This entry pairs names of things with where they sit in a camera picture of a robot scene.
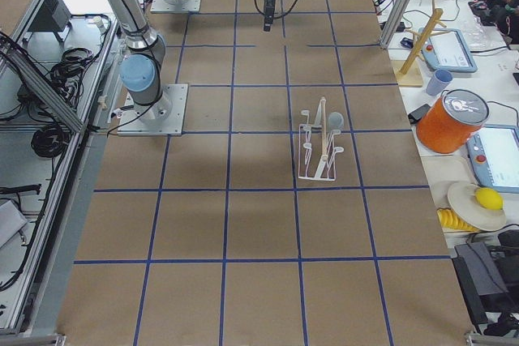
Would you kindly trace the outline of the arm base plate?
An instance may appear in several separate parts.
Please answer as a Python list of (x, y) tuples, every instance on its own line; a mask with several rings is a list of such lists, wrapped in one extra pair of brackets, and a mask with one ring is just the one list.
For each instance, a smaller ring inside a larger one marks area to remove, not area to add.
[(159, 136), (182, 134), (187, 105), (187, 83), (167, 84), (162, 89), (161, 99), (147, 111), (147, 107), (134, 105), (131, 94), (126, 96), (126, 105), (133, 108), (122, 112), (117, 135)]
[(153, 0), (151, 12), (154, 14), (199, 13), (201, 0)]

